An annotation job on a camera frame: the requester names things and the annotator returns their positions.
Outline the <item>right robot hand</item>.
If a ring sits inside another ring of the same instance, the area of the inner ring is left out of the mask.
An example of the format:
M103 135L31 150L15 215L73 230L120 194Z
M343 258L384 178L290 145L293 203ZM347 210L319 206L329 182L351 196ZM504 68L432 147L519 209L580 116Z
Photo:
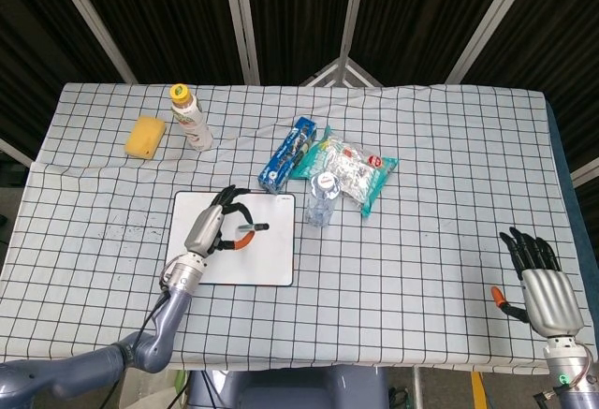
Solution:
M497 286L491 289L495 305L544 338L576 336L584 321L571 282L551 246L513 226L499 236L510 254L525 306L509 303Z

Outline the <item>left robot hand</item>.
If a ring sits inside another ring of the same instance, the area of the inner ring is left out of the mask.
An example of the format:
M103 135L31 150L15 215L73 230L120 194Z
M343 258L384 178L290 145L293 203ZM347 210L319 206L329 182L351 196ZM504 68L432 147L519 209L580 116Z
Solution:
M187 252L207 258L215 251L239 251L253 240L255 231L248 231L241 239L228 241L222 238L222 224L225 216L233 212L240 212L245 221L252 225L253 217L248 208L235 198L250 194L251 190L231 184L220 191L207 209L202 211L184 242Z

